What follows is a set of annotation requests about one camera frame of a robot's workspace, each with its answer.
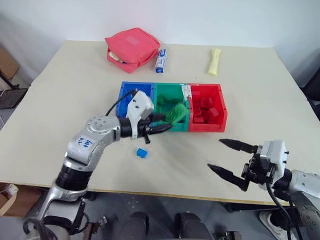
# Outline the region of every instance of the table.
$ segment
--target table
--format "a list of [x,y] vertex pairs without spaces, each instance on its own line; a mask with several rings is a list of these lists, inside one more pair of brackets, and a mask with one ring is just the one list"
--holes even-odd
[[[320,123],[275,50],[219,46],[218,76],[211,76],[212,46],[162,47],[168,49],[165,73],[155,73],[151,62],[127,74],[106,61],[104,42],[65,41],[0,131],[0,182],[50,186],[68,141],[89,118],[105,114],[122,81],[219,83],[226,130],[166,132],[150,136],[149,145],[122,139],[105,149],[90,190],[270,204],[257,185],[243,192],[207,167],[216,164],[240,176],[251,157],[219,143],[221,138],[250,144],[283,139],[290,151],[287,168],[320,174]],[[136,156],[139,147],[148,158]]]

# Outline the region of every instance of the white wall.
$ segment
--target white wall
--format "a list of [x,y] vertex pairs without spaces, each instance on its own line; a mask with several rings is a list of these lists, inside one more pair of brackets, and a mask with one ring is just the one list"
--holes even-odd
[[0,0],[0,40],[29,81],[64,39],[141,27],[172,44],[274,47],[298,83],[320,66],[320,0]]

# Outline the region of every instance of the red bag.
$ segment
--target red bag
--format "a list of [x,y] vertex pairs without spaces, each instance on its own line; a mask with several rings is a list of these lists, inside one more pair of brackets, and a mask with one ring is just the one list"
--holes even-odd
[[121,31],[104,40],[108,45],[106,59],[129,74],[156,56],[160,48],[158,40],[139,27]]

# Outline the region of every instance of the blue bin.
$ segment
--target blue bin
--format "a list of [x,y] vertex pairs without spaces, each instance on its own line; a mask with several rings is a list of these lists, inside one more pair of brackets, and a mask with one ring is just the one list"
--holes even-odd
[[[133,89],[138,89],[143,91],[151,99],[151,101],[154,100],[154,83],[153,82],[133,82],[133,81],[122,82],[118,99]],[[132,97],[131,95],[129,95],[117,104],[115,108],[115,114],[117,117],[119,118],[126,117],[128,104],[130,103],[131,99]]]

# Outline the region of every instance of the plastic bin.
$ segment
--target plastic bin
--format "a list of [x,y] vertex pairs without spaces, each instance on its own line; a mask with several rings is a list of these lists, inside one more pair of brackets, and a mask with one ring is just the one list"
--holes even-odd
[[227,108],[220,84],[188,84],[191,88],[189,132],[223,133]]
[[[154,112],[166,113],[172,109],[177,103],[183,103],[189,110],[189,99],[184,99],[180,83],[154,83]],[[190,112],[178,123],[174,124],[170,131],[187,132],[189,128]],[[163,124],[163,121],[155,122],[154,126]]]
[[[125,95],[127,92],[138,89],[143,91],[151,101],[154,100],[154,83],[152,82],[133,82],[133,81],[123,81],[120,88],[119,98]],[[115,114],[120,118],[125,118],[127,115],[128,104],[130,103],[132,97],[129,95],[122,101],[120,101],[115,109]]]

